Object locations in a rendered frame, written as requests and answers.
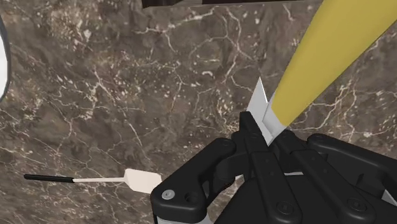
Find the black-handled white spatula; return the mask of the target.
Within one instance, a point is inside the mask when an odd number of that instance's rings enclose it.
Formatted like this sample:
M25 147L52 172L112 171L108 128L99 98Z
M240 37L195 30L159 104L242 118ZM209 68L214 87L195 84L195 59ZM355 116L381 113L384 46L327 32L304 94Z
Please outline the black-handled white spatula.
M123 177L119 178L72 178L39 174L24 174L24 178L60 183L126 183L131 190L147 194L151 193L162 182L160 174L137 169L125 169Z

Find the yellow-handled white-bladed knife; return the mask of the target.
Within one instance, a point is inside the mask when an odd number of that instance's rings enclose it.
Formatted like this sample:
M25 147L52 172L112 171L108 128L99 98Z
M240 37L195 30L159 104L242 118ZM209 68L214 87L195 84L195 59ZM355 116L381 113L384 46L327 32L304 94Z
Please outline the yellow-handled white-bladed knife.
M251 113L267 144L281 134L331 83L397 21L397 0L323 0L276 90L261 81Z

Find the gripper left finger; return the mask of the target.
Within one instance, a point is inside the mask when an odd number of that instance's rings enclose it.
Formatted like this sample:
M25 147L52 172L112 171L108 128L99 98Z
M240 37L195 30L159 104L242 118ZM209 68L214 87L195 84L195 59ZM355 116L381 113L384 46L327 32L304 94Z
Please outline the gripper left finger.
M245 182L211 221L208 206L231 186ZM303 214L277 158L248 111L230 139L209 143L151 192L155 224L302 224Z

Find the white plate with grey rim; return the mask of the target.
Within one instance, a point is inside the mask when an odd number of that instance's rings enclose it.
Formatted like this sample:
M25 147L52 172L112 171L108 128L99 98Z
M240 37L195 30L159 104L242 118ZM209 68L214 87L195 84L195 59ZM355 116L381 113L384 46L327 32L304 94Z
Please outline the white plate with grey rim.
M11 51L6 26L0 16L0 102L5 98L11 81Z

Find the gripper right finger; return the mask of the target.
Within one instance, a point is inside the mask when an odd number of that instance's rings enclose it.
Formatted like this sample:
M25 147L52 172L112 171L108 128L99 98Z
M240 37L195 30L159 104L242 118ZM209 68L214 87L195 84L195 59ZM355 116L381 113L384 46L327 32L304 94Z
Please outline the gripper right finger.
M330 210L334 224L397 224L397 159L324 134L285 130L270 145L283 171L302 172L301 207Z

